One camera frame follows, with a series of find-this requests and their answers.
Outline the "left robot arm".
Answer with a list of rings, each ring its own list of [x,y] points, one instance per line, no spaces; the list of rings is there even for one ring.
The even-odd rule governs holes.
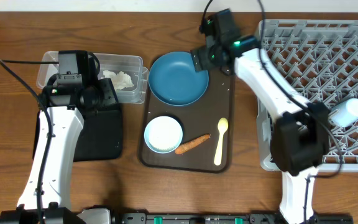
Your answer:
[[[123,121],[114,85],[100,79],[92,52],[62,50],[58,72],[41,93],[32,169],[15,210],[0,223],[114,223],[110,209],[70,210],[70,180],[76,161],[116,159],[122,152]]]

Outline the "light blue cup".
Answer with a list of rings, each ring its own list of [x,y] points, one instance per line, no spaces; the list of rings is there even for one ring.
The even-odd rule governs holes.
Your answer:
[[[348,127],[358,120],[358,99],[350,98],[336,105],[332,111],[332,122],[336,126]]]

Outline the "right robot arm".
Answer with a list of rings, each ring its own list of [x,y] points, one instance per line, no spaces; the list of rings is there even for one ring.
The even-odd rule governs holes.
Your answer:
[[[265,106],[273,123],[270,155],[282,172],[280,213],[287,223],[309,223],[313,185],[329,149],[328,114],[322,102],[299,94],[275,68],[262,38],[243,36],[229,9],[203,16],[206,44],[191,51],[196,71],[228,67]]]

